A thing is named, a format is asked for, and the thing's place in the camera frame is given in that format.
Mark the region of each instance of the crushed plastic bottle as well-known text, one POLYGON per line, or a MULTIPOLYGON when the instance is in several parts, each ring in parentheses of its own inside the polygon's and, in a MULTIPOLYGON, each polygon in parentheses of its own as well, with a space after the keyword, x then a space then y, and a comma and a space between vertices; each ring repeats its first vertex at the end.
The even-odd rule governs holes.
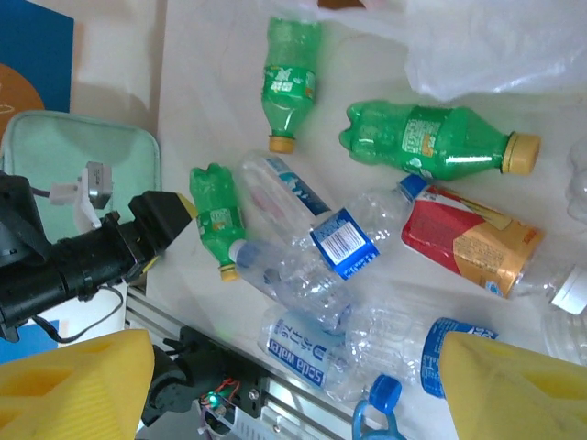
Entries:
POLYGON ((438 358, 445 335, 464 332, 495 339, 497 334, 441 313, 417 301, 377 298, 365 302, 350 314, 345 346, 362 367, 403 384, 421 384, 428 394, 444 398, 438 358))
POLYGON ((285 256, 282 286, 301 297, 324 298, 339 289, 399 237, 412 203, 426 182, 409 176, 394 190, 371 190, 331 215, 311 232, 315 246, 292 248, 285 256))
POLYGON ((572 177, 567 187, 569 215, 587 225, 587 137, 577 142, 569 153, 572 177))
POLYGON ((587 313, 549 310, 542 316, 542 335, 551 356, 587 367, 587 313))
POLYGON ((322 35, 319 23, 272 17, 261 95, 271 126, 269 150, 290 154, 295 135, 314 106, 316 64, 322 35))
MULTIPOLYGON (((297 164, 296 170, 307 169, 295 156, 287 162, 297 164)), ((235 172, 238 187, 246 189, 263 219, 288 246, 311 244, 310 229, 331 215, 332 199, 314 176, 305 170, 302 178, 284 160, 262 151, 248 153, 235 172)))
POLYGON ((402 232, 407 246, 498 296, 580 314, 587 270, 543 238, 536 227, 434 185, 416 197, 402 232))
POLYGON ((356 295, 344 286, 335 291, 299 294, 281 285, 280 263, 286 250, 266 241, 238 240, 230 247, 240 277, 288 310, 317 321, 323 330, 336 335, 344 331, 356 295))
POLYGON ((466 107, 367 101, 347 115, 351 126, 339 140, 352 159, 426 178, 451 181, 490 169, 526 175, 540 150, 539 136, 504 135, 466 107))
POLYGON ((263 353, 336 401, 354 402, 368 396, 379 376, 349 359, 344 337, 329 335, 279 305, 263 315, 258 344, 263 353))
POLYGON ((202 244, 218 260, 222 281, 236 280, 238 274, 228 250, 233 242, 245 238, 246 231, 230 170, 217 163, 211 163, 206 170, 192 169, 190 193, 198 212, 202 244))

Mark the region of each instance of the bottle label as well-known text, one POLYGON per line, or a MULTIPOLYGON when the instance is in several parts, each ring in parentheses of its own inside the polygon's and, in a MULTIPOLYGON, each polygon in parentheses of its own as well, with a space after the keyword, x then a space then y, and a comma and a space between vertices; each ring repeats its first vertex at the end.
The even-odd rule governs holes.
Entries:
POLYGON ((290 190, 308 211, 313 215, 321 215, 330 211, 327 204, 322 201, 312 189, 293 172, 287 164, 280 158, 267 158, 267 164, 271 167, 275 174, 285 183, 285 186, 290 190))
POLYGON ((289 66, 265 67, 263 94, 286 94, 314 101, 316 76, 308 69, 289 66))
POLYGON ((204 234, 210 234, 223 229, 234 227, 242 228, 242 219, 240 210, 237 207, 220 208, 212 211, 199 213, 196 217, 200 237, 204 234))
POLYGON ((505 298, 543 238, 533 226, 434 186, 415 199, 402 231, 410 248, 505 298))
POLYGON ((422 388, 428 394, 443 398, 445 397, 438 372, 438 359, 440 350, 444 343, 444 338, 448 332, 469 333, 481 337, 495 339, 498 335, 491 330, 483 327, 477 327, 471 324, 465 324, 454 319, 440 318, 432 324, 426 342, 422 349, 422 362, 420 363, 420 379, 422 388))
POLYGON ((345 208, 316 227, 310 237, 343 280, 352 277, 379 255, 379 250, 345 208))
POLYGON ((433 178, 436 163, 436 143, 438 131, 446 121, 451 109, 414 107, 405 125, 402 138, 402 160, 404 171, 433 178))
POLYGON ((289 312, 275 323, 267 349, 299 377, 323 388, 332 361, 329 355, 343 343, 342 336, 328 335, 317 328, 308 330, 304 319, 289 312))

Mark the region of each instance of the blue poster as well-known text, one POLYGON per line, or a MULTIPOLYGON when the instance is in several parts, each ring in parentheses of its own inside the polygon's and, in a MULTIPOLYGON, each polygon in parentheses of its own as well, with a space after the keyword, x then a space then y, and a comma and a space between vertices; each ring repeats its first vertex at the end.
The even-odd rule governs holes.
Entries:
MULTIPOLYGON (((50 323, 59 330, 59 321, 50 321, 50 323)), ((36 324, 19 327, 18 334, 20 341, 16 343, 6 342, 0 338, 0 364, 57 348, 57 343, 36 324)))
POLYGON ((0 137, 25 110, 69 112, 73 19, 25 0, 0 1, 0 137))

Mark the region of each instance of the water bottle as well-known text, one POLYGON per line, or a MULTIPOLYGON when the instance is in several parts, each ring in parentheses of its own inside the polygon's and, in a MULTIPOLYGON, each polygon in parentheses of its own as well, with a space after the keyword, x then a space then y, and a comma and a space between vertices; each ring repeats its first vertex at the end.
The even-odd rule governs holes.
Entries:
POLYGON ((319 23, 272 17, 261 103, 271 126, 269 150, 290 154, 299 126, 314 107, 319 23))
POLYGON ((391 238, 399 237, 425 187, 423 179, 412 175, 393 190, 371 190, 350 201, 310 233, 315 246, 287 253, 280 268, 282 286, 302 298, 338 289, 393 247, 391 238))
POLYGON ((542 317, 542 335, 551 356, 587 367, 587 313, 551 309, 542 317))
POLYGON ((279 269, 286 251, 266 241, 238 240, 230 247, 230 258, 238 275, 288 310, 297 311, 318 322, 323 330, 337 335, 344 331, 349 311, 357 296, 343 287, 304 295, 281 284, 279 269))
POLYGON ((379 376, 349 358, 343 336, 327 334, 316 323, 279 305, 263 315, 258 344, 267 356, 337 401, 367 397, 379 376))
POLYGON ((587 225, 587 137, 577 142, 569 153, 572 178, 567 188, 569 215, 587 225))
POLYGON ((311 244, 309 230, 331 215, 328 204, 332 199, 314 177, 317 174, 307 172, 306 164, 295 156, 287 161, 298 165, 296 170, 305 169, 303 179, 281 158, 262 151, 251 151, 244 157, 235 179, 286 245, 307 246, 311 244), (319 190, 326 202, 312 188, 319 190))
POLYGON ((345 346, 362 367, 403 384, 421 384, 428 394, 444 398, 438 359, 448 332, 497 337, 492 330, 443 317, 420 302, 378 298, 350 314, 345 346))

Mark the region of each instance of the blue bottle cap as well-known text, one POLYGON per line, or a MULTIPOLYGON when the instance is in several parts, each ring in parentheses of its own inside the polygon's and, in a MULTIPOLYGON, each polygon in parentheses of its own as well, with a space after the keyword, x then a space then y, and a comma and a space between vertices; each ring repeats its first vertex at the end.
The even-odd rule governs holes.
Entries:
POLYGON ((412 201, 428 186, 428 182, 420 176, 410 174, 399 182, 399 186, 404 190, 405 195, 412 201))
POLYGON ((400 400, 401 394, 402 384, 396 379, 382 374, 373 382, 369 392, 369 403, 377 411, 386 415, 391 414, 397 401, 400 400))

